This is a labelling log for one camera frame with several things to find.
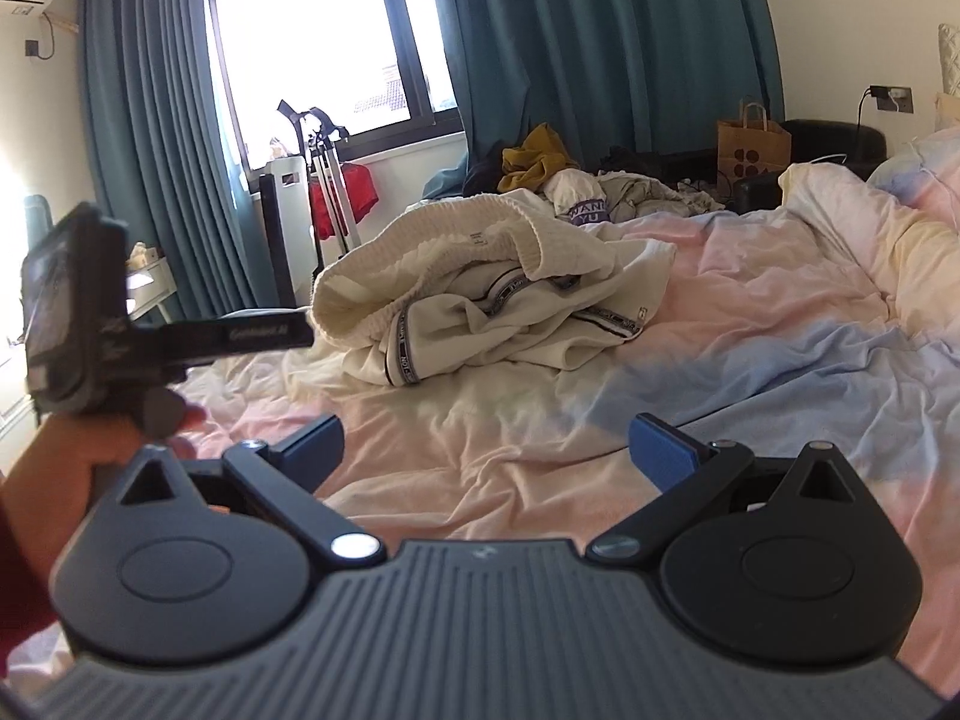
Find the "paper bag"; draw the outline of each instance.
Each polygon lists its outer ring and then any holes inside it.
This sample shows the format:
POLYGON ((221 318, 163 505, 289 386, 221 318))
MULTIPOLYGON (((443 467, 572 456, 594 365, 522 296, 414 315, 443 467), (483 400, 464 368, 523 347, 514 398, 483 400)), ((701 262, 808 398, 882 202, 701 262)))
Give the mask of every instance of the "paper bag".
POLYGON ((741 178, 790 167, 790 133, 767 117, 760 103, 740 104, 740 119, 717 122, 717 183, 733 186, 741 178), (751 109, 760 119, 751 119, 751 109))

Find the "teal curtain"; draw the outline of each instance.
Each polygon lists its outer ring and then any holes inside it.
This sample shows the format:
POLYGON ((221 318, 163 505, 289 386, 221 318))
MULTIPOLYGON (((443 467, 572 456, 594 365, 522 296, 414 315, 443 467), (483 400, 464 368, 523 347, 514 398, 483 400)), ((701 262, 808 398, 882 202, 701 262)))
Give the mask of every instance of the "teal curtain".
POLYGON ((277 305, 266 240, 217 118, 206 0, 80 0, 97 199, 160 245, 188 319, 277 305))
POLYGON ((748 95, 784 115, 766 0, 437 1, 472 162, 539 122, 596 167, 713 148, 748 95))

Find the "gray cloth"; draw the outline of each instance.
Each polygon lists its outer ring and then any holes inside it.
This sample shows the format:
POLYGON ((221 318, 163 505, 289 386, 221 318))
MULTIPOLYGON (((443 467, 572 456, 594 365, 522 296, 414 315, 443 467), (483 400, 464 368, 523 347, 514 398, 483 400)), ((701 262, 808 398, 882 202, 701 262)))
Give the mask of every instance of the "gray cloth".
POLYGON ((600 173, 597 180, 607 195, 610 219, 614 223, 666 211, 679 217, 694 217, 711 211, 723 211, 705 191, 686 186, 683 191, 670 189, 656 178, 635 172, 600 173))

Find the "hand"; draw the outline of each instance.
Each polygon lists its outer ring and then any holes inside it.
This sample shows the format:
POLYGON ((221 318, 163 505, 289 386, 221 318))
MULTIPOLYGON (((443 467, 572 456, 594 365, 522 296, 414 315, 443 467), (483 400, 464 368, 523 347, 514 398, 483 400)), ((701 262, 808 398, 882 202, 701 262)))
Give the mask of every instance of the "hand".
MULTIPOLYGON (((190 405, 179 429, 188 430, 204 419, 203 409, 190 405)), ((56 557, 86 514, 93 467, 126 464, 147 442, 126 416, 55 413, 46 419, 0 485, 0 505, 40 581, 46 584, 56 557)), ((196 456, 183 437, 167 443, 181 458, 196 456)))

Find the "pile of clothes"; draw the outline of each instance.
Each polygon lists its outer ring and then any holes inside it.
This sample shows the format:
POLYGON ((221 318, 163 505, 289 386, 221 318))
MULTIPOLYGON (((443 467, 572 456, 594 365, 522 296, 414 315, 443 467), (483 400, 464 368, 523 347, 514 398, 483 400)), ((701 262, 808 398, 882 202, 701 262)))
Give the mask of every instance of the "pile of clothes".
POLYGON ((591 175, 580 170, 549 124, 539 124, 516 148, 495 148, 471 170, 464 156, 461 165, 431 179, 424 187, 424 200, 416 205, 517 189, 538 193, 552 205, 556 217, 576 225, 620 223, 659 211, 692 217, 724 208, 715 196, 690 183, 672 189, 640 172, 602 170, 591 175))
POLYGON ((544 206, 523 187, 432 202, 325 268, 313 324, 346 353, 344 372, 408 386, 501 361, 574 370, 640 336, 675 245, 544 206))

